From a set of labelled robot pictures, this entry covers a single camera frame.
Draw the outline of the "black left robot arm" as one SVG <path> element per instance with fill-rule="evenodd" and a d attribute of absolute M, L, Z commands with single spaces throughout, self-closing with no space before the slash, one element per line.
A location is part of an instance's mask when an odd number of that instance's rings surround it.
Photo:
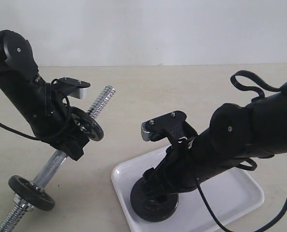
<path fill-rule="evenodd" d="M 39 74 L 28 40 L 11 30 L 0 31 L 0 89 L 29 123 L 36 139 L 63 151 L 73 160 L 83 156 L 88 137 L 71 118 L 69 95 L 90 83 L 73 78 L 46 82 Z"/>

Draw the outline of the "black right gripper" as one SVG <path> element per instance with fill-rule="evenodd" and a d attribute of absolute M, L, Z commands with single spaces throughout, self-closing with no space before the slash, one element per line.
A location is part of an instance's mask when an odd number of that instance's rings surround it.
<path fill-rule="evenodd" d="M 166 149 L 166 156 L 156 168 L 144 173 L 144 193 L 147 196 L 162 196 L 197 189 L 193 164 L 189 141 L 178 140 Z"/>

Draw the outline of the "black and grey right robot arm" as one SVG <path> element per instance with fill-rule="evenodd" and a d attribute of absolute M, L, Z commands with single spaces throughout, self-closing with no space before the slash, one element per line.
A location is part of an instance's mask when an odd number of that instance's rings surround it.
<path fill-rule="evenodd" d="M 148 197 L 190 192 L 249 158 L 287 153 L 287 82 L 244 107 L 223 104 L 202 133 L 182 111 L 150 119 L 143 130 L 151 141 L 167 138 L 171 144 L 161 163 L 144 173 L 143 192 Z"/>

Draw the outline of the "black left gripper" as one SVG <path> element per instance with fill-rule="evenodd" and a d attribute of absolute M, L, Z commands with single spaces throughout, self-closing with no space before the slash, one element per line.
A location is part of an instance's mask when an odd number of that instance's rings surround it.
<path fill-rule="evenodd" d="M 89 142 L 71 119 L 71 108 L 62 102 L 53 103 L 53 113 L 49 116 L 45 114 L 44 103 L 33 103 L 31 129 L 37 138 L 75 161 L 83 156 L 83 147 Z"/>

